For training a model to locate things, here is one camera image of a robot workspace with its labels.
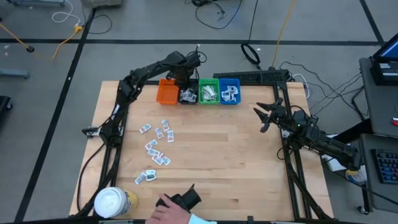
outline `wheel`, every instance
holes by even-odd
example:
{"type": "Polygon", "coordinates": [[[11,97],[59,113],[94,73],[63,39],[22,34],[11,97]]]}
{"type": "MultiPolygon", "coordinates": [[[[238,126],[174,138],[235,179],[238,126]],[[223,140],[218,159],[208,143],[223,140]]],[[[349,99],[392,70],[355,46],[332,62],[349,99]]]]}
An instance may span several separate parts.
{"type": "Polygon", "coordinates": [[[11,102],[9,102],[9,103],[8,103],[8,105],[7,105],[7,110],[11,110],[11,109],[12,109],[12,107],[13,107],[12,103],[11,103],[11,102]]]}
{"type": "Polygon", "coordinates": [[[356,209],[357,209],[362,215],[369,215],[369,212],[367,212],[367,211],[365,210],[365,207],[364,207],[364,206],[358,206],[356,209]]]}

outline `wooden tabletop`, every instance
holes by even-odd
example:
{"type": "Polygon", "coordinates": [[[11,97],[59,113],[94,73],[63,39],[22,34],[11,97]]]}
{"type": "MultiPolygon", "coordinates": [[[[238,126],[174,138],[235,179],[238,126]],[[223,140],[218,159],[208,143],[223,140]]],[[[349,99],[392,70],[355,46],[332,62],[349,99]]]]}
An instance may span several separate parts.
{"type": "MultiPolygon", "coordinates": [[[[93,125],[101,124],[111,114],[117,81],[102,83],[93,125]]],[[[183,194],[192,184],[202,202],[192,212],[208,220],[293,220],[289,186],[284,161],[276,153],[281,148],[278,127],[271,125],[262,134],[260,119],[253,108],[256,102],[273,103],[269,86],[242,86],[238,105],[160,105],[156,103],[156,85],[144,87],[138,100],[130,105],[124,136],[117,187],[138,196],[138,207],[121,218],[146,219],[155,209],[158,193],[183,194]],[[172,161],[157,165],[145,145],[157,139],[155,128],[167,119],[174,131],[173,143],[167,138],[154,147],[172,161]],[[139,132],[144,124],[152,129],[139,132]],[[136,185],[134,180],[146,169],[157,170],[157,180],[136,185]]],[[[288,83],[291,105],[308,112],[301,83],[288,83]]],[[[89,139],[82,165],[102,144],[100,138],[89,139]]],[[[300,151],[307,188],[324,211],[333,216],[319,156],[306,149],[300,151]]],[[[98,186],[104,149],[89,163],[81,183],[81,206],[98,186]]],[[[301,196],[298,194],[303,216],[301,196]]],[[[76,213],[76,193],[70,214],[76,213]]]]}

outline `white container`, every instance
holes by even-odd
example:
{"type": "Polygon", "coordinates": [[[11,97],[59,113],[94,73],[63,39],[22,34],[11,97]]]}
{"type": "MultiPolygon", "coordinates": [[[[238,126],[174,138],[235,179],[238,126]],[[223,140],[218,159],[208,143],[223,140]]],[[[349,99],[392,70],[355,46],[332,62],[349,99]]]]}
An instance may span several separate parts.
{"type": "Polygon", "coordinates": [[[138,198],[128,190],[107,187],[101,190],[94,201],[95,212],[104,218],[126,214],[131,207],[137,208],[138,198]]]}
{"type": "Polygon", "coordinates": [[[358,171],[347,170],[346,178],[352,182],[364,182],[368,180],[366,167],[362,165],[358,171]]]}

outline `finger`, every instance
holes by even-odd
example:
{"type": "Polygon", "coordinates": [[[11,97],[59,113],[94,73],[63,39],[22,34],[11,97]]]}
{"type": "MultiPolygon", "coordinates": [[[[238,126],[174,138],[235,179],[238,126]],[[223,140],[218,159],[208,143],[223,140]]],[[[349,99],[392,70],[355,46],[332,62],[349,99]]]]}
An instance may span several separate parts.
{"type": "Polygon", "coordinates": [[[165,194],[159,194],[160,199],[164,201],[164,203],[169,207],[174,207],[176,204],[172,202],[165,194]]]}
{"type": "Polygon", "coordinates": [[[167,212],[168,208],[163,206],[163,205],[159,205],[158,207],[155,208],[156,212],[160,212],[160,213],[165,213],[167,212]]]}
{"type": "Polygon", "coordinates": [[[164,213],[154,211],[152,213],[151,218],[155,218],[157,220],[161,220],[163,218],[164,213]]]}
{"type": "Polygon", "coordinates": [[[145,224],[159,224],[159,220],[155,218],[149,218],[145,221],[145,224]]]}

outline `concrete floor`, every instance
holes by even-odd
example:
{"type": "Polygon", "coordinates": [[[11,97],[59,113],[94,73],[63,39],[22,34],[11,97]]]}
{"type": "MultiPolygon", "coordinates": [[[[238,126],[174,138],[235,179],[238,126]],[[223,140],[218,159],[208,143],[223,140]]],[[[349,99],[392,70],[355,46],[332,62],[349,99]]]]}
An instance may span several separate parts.
{"type": "MultiPolygon", "coordinates": [[[[233,15],[238,2],[220,1],[227,12],[223,21],[217,21],[216,9],[211,6],[200,9],[200,17],[214,26],[222,26],[233,15]]],[[[74,0],[71,3],[75,8],[74,14],[83,19],[80,1],[74,0]]],[[[383,39],[390,39],[398,31],[395,23],[398,16],[394,13],[398,2],[366,0],[366,3],[383,39]]],[[[276,40],[289,4],[289,0],[259,1],[252,39],[276,40]]],[[[67,217],[86,144],[86,138],[80,130],[91,123],[103,80],[123,78],[130,69],[163,59],[174,50],[189,52],[195,48],[195,42],[209,43],[209,40],[217,40],[218,43],[223,43],[223,40],[247,39],[254,5],[255,1],[243,1],[234,21],[223,30],[210,29],[200,24],[194,16],[195,7],[191,4],[184,5],[182,0],[124,1],[120,8],[98,10],[96,16],[108,15],[113,21],[113,28],[106,34],[88,35],[89,44],[84,45],[81,53],[24,220],[67,217]],[[95,40],[98,39],[137,42],[96,44],[95,40]],[[144,40],[151,41],[137,44],[144,40]],[[174,40],[176,44],[165,44],[164,40],[174,40]],[[187,41],[192,44],[179,44],[187,41]]],[[[42,55],[52,55],[57,46],[46,42],[65,39],[73,32],[76,19],[69,18],[61,24],[51,21],[52,13],[68,10],[68,5],[64,9],[40,5],[29,9],[25,6],[14,7],[6,1],[0,2],[3,24],[20,38],[43,42],[32,44],[42,55]]],[[[109,22],[102,17],[93,22],[90,31],[99,32],[108,25],[109,22]]],[[[76,41],[80,37],[81,34],[76,36],[76,41]]],[[[77,44],[65,44],[55,60],[42,60],[28,54],[19,44],[7,44],[8,38],[7,33],[0,30],[0,68],[28,70],[31,78],[23,80],[0,77],[0,95],[8,95],[14,102],[14,109],[1,122],[0,129],[0,223],[13,222],[16,217],[77,48],[77,44]]],[[[286,60],[304,64],[333,88],[357,75],[358,60],[372,55],[379,48],[376,36],[357,0],[298,0],[282,39],[325,41],[322,45],[309,45],[308,42],[281,45],[276,65],[279,66],[286,60]],[[340,44],[336,45],[333,41],[340,41],[340,44]],[[357,44],[344,45],[341,41],[357,41],[357,44]]],[[[267,68],[272,62],[275,45],[253,47],[260,49],[258,53],[261,65],[267,68]]],[[[239,44],[201,44],[200,50],[208,56],[208,62],[199,68],[203,78],[217,72],[255,69],[244,58],[239,44]]],[[[293,74],[302,74],[308,82],[321,85],[327,93],[331,92],[304,69],[287,64],[284,68],[293,74]]],[[[347,90],[354,90],[361,85],[362,80],[359,79],[347,90]]],[[[312,106],[322,100],[323,95],[315,86],[310,85],[310,90],[308,104],[312,106]]],[[[349,100],[351,96],[352,94],[346,95],[345,98],[349,100]]],[[[328,102],[325,100],[311,112],[316,113],[328,102]]],[[[357,102],[365,113],[367,108],[363,93],[358,96],[357,102]]],[[[319,127],[328,133],[341,132],[359,122],[358,115],[341,99],[336,99],[318,116],[319,127]],[[336,114],[339,119],[331,120],[332,115],[335,117],[336,114]]],[[[356,206],[362,204],[360,189],[332,174],[325,173],[325,177],[336,218],[350,222],[396,223],[398,215],[395,213],[375,210],[367,217],[359,214],[356,206]]]]}

